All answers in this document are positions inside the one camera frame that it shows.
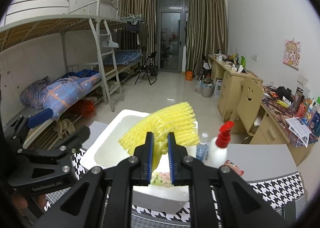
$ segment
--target black folding chair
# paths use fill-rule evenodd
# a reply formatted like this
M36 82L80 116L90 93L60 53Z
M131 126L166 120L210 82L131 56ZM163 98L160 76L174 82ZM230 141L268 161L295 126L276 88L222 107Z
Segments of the black folding chair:
M145 75L147 75L150 85L152 85L152 84L154 84L156 82L156 80L157 80L157 76L156 75L155 75L156 79L155 79L155 81L153 83L151 83L149 75L148 75L148 72L150 73L151 69L155 70L155 67L156 67L156 65L155 65L155 63L156 63L156 54L157 54L157 52L154 51L152 54L150 54L148 56L148 58L146 59L144 65L140 65L140 66L137 67L137 70L140 70L140 73L139 73L139 75L138 75L138 77L136 79L136 82L134 84L137 83L137 81L138 81L138 79L139 79L139 77L140 77L142 72L145 72L143 77L142 77L142 79L145 77Z

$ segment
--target bed ladder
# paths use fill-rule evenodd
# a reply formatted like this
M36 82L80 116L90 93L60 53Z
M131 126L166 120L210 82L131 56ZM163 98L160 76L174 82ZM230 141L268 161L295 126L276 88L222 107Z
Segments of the bed ladder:
M112 103L111 100L111 94L113 94L116 90L119 89L120 92L120 98L123 101L124 97L123 97L123 93L121 91L121 84L120 84L120 80L119 80L119 74L118 74L118 69L117 69L117 65L116 65L116 56L115 56L115 51L114 48L111 48L112 50L106 53L101 53L101 47L100 47L100 37L101 36L108 36L108 40L112 41L112 35L110 32L110 29L108 27L108 23L107 21L104 19L104 26L107 30L107 34L100 34L100 19L97 19L97 24L96 24L96 28L94 28L92 19L89 19L89 23L90 23L90 27L97 45L97 56L98 56L98 64L99 64L99 72L100 72L100 76L101 76L101 88L102 88L102 93L103 93L103 100L104 103L107 105L109 104L110 109L112 112L115 111L114 105ZM106 56L106 55L112 55L112 60L113 60L113 70L111 70L110 72L105 73L104 70L104 66L103 66L103 59L102 56ZM114 88L111 90L108 87L108 83L107 83L107 77L112 75L113 73L115 73L116 75L116 86L114 86Z

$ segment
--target tiled floor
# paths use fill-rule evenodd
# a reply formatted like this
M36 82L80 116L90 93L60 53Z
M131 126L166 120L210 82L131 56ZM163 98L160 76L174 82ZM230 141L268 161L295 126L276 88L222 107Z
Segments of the tiled floor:
M161 108L187 101L196 114L199 134L207 132L211 139L219 133L223 121L217 108L217 98L205 98L196 93L196 79L186 81L185 76L180 73L159 72L157 81L151 86L146 77L144 80L139 80L137 84L134 84L135 80L136 77L131 78L122 86L124 101L116 101L114 112L111 112L109 105L101 102L96 106L94 117L80 119L76 126L89 126L95 120L110 123L123 109L152 113ZM117 99L118 94L114 94L112 98ZM244 138L243 135L232 135L231 142L240 143Z

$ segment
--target red bottle cap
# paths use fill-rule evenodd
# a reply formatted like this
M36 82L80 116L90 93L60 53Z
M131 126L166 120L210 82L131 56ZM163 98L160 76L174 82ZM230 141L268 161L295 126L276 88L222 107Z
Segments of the red bottle cap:
M219 129L220 134L218 135L216 140L217 147L226 148L228 146L228 143L231 140L230 130L232 129L233 125L233 121L227 121L221 126L221 128Z

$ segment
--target white plastic tub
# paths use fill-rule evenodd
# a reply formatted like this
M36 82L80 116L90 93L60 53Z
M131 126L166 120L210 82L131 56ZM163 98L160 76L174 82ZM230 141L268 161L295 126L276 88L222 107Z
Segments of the white plastic tub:
M87 170L94 166L108 168L116 166L120 161L129 157L118 140L127 131L149 113L122 110L114 120L100 134L93 145L80 160L80 164ZM187 147L188 154L196 155L196 146ZM161 157L155 172L170 172L168 154ZM174 214L189 201L187 186L162 187L149 185L147 187L134 186L132 203L154 211Z

